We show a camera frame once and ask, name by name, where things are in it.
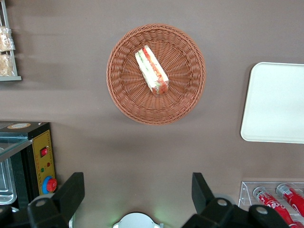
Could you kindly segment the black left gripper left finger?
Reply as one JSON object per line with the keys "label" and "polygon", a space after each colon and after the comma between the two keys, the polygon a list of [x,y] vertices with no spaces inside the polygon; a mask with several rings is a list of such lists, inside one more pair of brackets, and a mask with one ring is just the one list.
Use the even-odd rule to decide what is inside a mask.
{"label": "black left gripper left finger", "polygon": [[28,206],[32,228],[68,228],[69,221],[85,197],[84,174],[73,173],[68,180],[49,196],[34,199]]}

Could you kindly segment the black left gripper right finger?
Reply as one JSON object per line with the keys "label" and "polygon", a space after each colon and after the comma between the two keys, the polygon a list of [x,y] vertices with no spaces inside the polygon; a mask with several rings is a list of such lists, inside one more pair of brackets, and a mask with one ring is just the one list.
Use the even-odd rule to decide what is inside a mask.
{"label": "black left gripper right finger", "polygon": [[225,198],[216,198],[201,173],[192,174],[191,196],[196,214],[184,228],[232,228],[237,224],[233,204]]}

